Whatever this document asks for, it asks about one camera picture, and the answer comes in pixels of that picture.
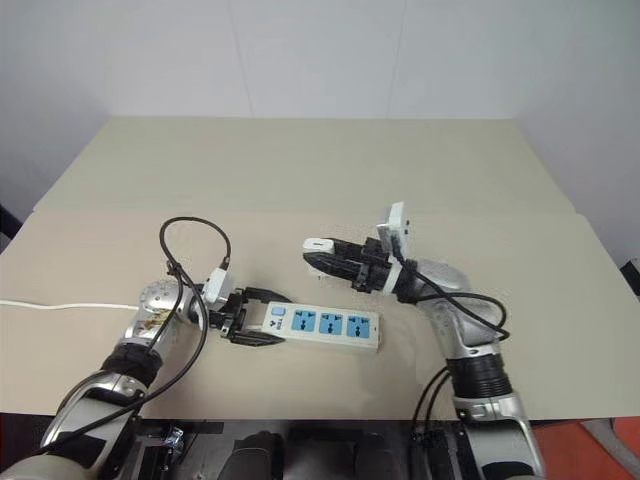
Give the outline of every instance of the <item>power strip switch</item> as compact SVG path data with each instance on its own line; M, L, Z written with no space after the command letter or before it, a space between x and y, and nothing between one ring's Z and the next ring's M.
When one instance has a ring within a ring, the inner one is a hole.
M287 341L354 353L375 354L380 315L375 312L270 302L262 331Z

